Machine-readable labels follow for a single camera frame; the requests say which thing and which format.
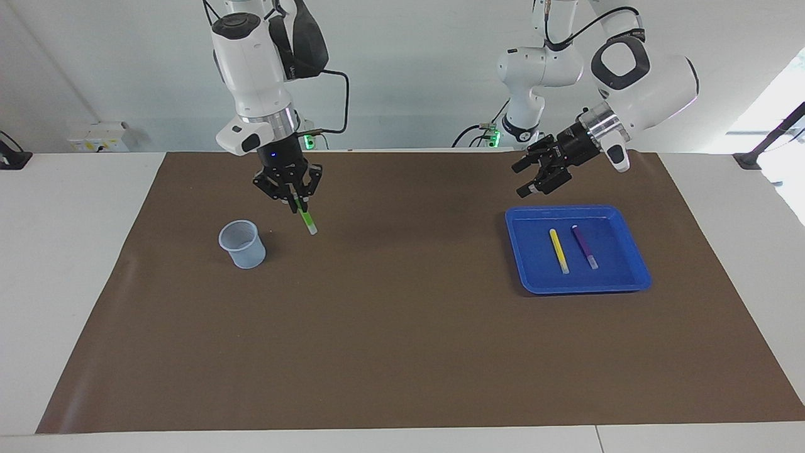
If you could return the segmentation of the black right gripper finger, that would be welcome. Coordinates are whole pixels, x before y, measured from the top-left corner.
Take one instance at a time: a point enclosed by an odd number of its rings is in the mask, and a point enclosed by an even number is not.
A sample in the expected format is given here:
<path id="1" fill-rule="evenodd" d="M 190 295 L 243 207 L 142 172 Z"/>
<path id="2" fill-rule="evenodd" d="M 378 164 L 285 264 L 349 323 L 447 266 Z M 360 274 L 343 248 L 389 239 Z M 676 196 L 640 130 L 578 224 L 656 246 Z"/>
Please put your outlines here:
<path id="1" fill-rule="evenodd" d="M 296 200 L 299 211 L 309 210 L 309 201 L 318 189 L 324 167 L 321 165 L 310 165 L 308 167 L 307 177 L 300 177 L 299 184 L 296 187 Z"/>
<path id="2" fill-rule="evenodd" d="M 264 192 L 267 197 L 287 204 L 293 214 L 298 212 L 296 195 L 294 194 L 291 184 L 286 184 L 282 180 L 276 182 L 265 174 L 265 172 L 257 172 L 253 177 L 253 184 L 261 190 L 261 192 Z"/>

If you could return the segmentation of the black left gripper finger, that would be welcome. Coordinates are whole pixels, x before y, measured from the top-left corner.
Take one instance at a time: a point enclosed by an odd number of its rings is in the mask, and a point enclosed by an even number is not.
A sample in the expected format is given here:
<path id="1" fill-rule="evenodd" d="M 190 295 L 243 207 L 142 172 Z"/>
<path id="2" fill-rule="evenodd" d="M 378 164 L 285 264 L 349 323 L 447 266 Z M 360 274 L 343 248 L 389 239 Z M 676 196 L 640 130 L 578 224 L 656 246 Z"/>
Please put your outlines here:
<path id="1" fill-rule="evenodd" d="M 520 173 L 532 165 L 538 165 L 540 169 L 564 166 L 560 144 L 554 135 L 546 135 L 529 145 L 520 159 L 512 164 L 511 169 L 514 173 Z"/>
<path id="2" fill-rule="evenodd" d="M 540 169 L 531 182 L 517 188 L 517 195 L 521 198 L 528 197 L 532 193 L 547 195 L 569 182 L 572 178 L 571 173 L 567 170 L 567 164 L 563 160 L 540 160 L 537 162 L 519 160 L 517 162 L 517 173 L 523 172 L 532 165 L 537 165 Z"/>

